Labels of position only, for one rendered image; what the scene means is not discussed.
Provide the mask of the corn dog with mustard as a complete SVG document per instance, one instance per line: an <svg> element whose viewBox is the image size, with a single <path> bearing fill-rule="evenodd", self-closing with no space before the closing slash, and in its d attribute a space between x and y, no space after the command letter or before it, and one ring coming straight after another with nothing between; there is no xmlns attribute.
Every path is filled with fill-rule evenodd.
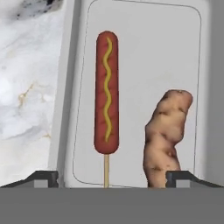
<svg viewBox="0 0 224 224"><path fill-rule="evenodd" d="M104 156L103 186L109 187L109 155L119 146L118 38L103 31L96 40L94 147Z"/></svg>

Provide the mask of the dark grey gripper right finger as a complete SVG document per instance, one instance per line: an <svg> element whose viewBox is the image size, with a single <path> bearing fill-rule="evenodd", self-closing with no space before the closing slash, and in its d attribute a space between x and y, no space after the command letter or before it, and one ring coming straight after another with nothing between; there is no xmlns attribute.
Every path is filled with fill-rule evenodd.
<svg viewBox="0 0 224 224"><path fill-rule="evenodd" d="M167 188L193 188L193 187L213 187L219 188L219 185L196 178L189 171L168 171L165 174Z"/></svg>

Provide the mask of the white tupperware container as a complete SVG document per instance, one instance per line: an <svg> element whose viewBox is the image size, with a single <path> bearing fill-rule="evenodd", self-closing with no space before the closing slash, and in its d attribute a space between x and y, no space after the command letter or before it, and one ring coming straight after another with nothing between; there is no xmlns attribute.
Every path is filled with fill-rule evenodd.
<svg viewBox="0 0 224 224"><path fill-rule="evenodd" d="M65 187L144 187L144 127L163 94L192 94L181 167L224 186L224 0L66 0L49 166ZM94 147L96 40L119 47L120 143Z"/></svg>

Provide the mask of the brown potato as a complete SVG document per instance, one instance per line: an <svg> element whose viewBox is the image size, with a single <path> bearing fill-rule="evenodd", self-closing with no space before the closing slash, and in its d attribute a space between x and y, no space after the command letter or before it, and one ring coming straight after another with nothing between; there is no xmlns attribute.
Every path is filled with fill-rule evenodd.
<svg viewBox="0 0 224 224"><path fill-rule="evenodd" d="M193 96L185 90L168 90L145 125L143 171L148 187L165 188L167 171L179 171L175 149L184 137L188 110Z"/></svg>

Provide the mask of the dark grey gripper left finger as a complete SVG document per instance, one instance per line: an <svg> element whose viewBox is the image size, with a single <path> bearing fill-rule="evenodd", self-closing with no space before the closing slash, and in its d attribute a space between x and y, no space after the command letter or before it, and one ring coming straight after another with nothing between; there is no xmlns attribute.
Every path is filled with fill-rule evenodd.
<svg viewBox="0 0 224 224"><path fill-rule="evenodd" d="M3 185L3 188L10 187L31 187L31 188L58 188L59 174L57 171L35 171L28 178L22 179L8 185Z"/></svg>

